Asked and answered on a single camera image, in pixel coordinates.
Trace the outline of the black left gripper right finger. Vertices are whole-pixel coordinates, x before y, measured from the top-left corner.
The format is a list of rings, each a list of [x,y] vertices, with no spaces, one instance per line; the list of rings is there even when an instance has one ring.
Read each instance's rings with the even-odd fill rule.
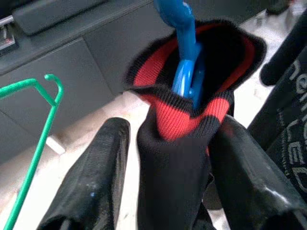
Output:
[[[265,151],[227,115],[209,145],[213,176],[233,230],[305,230],[307,205]]]

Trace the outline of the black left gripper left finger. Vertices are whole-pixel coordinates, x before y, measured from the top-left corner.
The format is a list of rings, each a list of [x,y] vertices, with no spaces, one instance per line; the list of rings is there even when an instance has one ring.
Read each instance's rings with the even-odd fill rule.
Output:
[[[104,122],[65,175],[39,230],[114,230],[117,226],[130,144],[130,124]]]

